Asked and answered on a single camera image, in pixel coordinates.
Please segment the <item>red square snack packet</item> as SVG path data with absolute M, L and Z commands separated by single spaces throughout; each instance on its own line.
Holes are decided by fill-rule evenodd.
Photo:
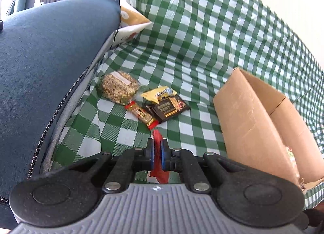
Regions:
M 167 184 L 169 182 L 169 171 L 163 171 L 162 168 L 162 150 L 161 141 L 162 135 L 158 130 L 153 131 L 154 140 L 154 165 L 153 170 L 150 172 L 150 177 L 155 177 L 160 184 Z

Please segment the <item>red gold candy bar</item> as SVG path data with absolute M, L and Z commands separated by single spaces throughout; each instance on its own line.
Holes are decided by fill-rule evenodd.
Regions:
M 125 106 L 125 109 L 131 112 L 139 120 L 141 120 L 148 129 L 154 129 L 158 124 L 158 120 L 155 119 L 148 111 L 140 107 L 135 101 L 131 101 L 128 105 Z

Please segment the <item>puffed grain snack bag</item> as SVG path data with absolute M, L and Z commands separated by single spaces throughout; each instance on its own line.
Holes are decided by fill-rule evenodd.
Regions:
M 102 96 L 116 104 L 127 105 L 140 90 L 140 83 L 124 71 L 113 71 L 100 78 Z

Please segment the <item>black chocolate snack packet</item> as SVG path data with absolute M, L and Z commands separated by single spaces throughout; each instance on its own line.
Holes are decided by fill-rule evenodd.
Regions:
M 191 107 L 178 95 L 165 98 L 158 104 L 145 104 L 145 110 L 158 120 L 159 124 L 189 111 Z

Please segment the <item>yellow snack packet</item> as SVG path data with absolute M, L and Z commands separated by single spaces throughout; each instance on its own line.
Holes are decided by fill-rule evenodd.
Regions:
M 169 98 L 171 96 L 176 95 L 177 92 L 173 90 L 170 87 L 167 86 L 161 86 L 152 90 L 149 90 L 147 92 L 144 92 L 141 94 L 141 97 L 151 101 L 155 104 L 158 104 L 160 101 L 162 101 L 165 98 Z

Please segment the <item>green white checkered cloth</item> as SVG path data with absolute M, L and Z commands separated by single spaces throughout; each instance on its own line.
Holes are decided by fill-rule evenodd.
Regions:
M 260 0 L 130 0 L 151 21 L 107 53 L 56 143 L 51 169 L 101 151 L 144 146 L 150 131 L 102 97 L 99 79 L 124 71 L 146 88 L 169 86 L 190 110 L 158 126 L 174 148 L 225 155 L 213 97 L 235 67 L 286 95 L 323 148 L 323 70 L 292 29 Z

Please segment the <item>brown cardboard box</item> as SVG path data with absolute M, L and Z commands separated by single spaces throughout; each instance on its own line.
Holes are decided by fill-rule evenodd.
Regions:
M 213 101 L 228 158 L 302 190 L 323 182 L 323 156 L 284 94 L 235 68 Z

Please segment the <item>white patterned cushion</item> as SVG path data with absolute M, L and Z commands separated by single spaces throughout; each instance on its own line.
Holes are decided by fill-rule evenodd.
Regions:
M 136 10 L 130 3 L 130 0 L 119 0 L 120 4 L 120 26 L 115 30 L 105 41 L 102 48 L 96 55 L 91 65 L 82 73 L 82 76 L 87 76 L 94 67 L 104 57 L 104 54 L 117 48 L 126 42 L 131 41 L 142 30 L 150 26 L 151 21 Z

